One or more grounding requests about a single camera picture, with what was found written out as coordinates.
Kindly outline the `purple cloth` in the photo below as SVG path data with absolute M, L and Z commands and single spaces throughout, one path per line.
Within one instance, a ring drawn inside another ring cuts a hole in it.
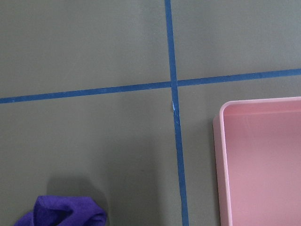
M 90 197 L 38 196 L 33 210 L 15 226 L 104 226 L 106 212 Z

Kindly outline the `pink plastic bin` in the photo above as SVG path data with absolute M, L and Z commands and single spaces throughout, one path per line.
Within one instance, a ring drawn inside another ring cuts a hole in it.
M 301 99 L 226 102 L 213 129 L 221 225 L 300 225 Z

